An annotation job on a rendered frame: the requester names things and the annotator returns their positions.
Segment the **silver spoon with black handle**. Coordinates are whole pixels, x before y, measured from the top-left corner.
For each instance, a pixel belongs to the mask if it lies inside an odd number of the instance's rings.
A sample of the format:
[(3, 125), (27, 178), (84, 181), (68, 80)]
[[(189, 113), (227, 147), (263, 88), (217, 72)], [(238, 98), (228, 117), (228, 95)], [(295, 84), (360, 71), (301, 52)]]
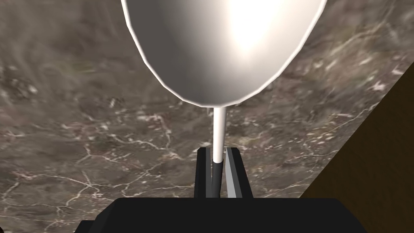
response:
[(213, 109), (211, 197), (219, 197), (226, 107), (272, 83), (327, 0), (121, 0), (144, 64), (182, 101)]

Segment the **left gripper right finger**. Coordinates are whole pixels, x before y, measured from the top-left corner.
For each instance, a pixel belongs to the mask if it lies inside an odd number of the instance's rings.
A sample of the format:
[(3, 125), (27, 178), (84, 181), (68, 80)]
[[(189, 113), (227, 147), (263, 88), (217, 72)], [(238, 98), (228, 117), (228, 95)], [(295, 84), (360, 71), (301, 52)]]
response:
[(253, 198), (240, 150), (226, 148), (225, 177), (228, 198)]

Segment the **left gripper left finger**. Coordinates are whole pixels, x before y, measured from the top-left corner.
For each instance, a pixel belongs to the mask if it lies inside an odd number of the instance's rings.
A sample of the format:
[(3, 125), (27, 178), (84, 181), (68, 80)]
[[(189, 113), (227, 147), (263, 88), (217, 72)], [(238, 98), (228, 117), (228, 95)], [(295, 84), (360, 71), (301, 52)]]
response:
[(197, 150), (194, 182), (194, 198), (211, 198), (211, 154), (210, 148), (200, 147)]

